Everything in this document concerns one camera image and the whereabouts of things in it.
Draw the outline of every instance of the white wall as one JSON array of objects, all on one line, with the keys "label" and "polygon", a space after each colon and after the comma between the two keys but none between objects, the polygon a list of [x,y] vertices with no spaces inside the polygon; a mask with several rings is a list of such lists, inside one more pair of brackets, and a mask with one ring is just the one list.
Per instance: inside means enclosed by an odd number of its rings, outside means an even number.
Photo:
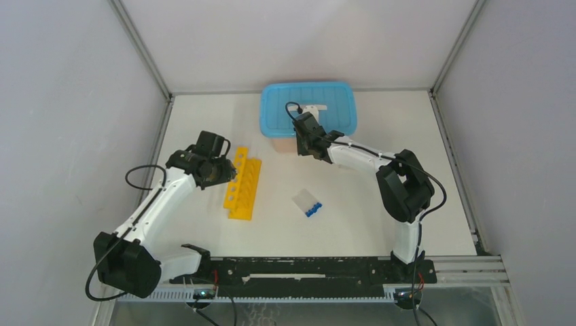
[{"label": "white wall", "polygon": [[570,0],[489,1],[439,93],[529,325],[574,321],[575,16]]},{"label": "white wall", "polygon": [[124,0],[173,92],[430,88],[475,0]]},{"label": "white wall", "polygon": [[86,325],[92,241],[134,208],[164,99],[106,0],[0,13],[0,324]]}]

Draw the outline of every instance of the blue plastic container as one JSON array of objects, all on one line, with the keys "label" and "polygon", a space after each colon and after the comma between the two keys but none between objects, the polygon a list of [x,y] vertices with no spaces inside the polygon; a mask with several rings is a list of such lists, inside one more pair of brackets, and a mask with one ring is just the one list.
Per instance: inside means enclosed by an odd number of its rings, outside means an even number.
[{"label": "blue plastic container", "polygon": [[296,151],[296,133],[285,111],[289,101],[322,107],[319,123],[326,132],[337,130],[350,135],[356,131],[356,103],[348,84],[340,81],[272,84],[262,91],[260,131],[272,139],[279,152]]}]

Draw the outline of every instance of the yellow 3d printed part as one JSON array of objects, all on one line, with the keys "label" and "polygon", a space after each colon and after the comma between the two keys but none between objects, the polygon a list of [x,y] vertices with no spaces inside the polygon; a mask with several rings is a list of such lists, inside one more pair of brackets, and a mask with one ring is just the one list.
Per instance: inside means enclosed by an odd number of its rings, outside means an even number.
[{"label": "yellow 3d printed part", "polygon": [[228,183],[224,198],[224,208],[230,209],[228,218],[252,220],[261,165],[261,160],[248,158],[248,147],[238,147],[234,158],[238,175]]}]

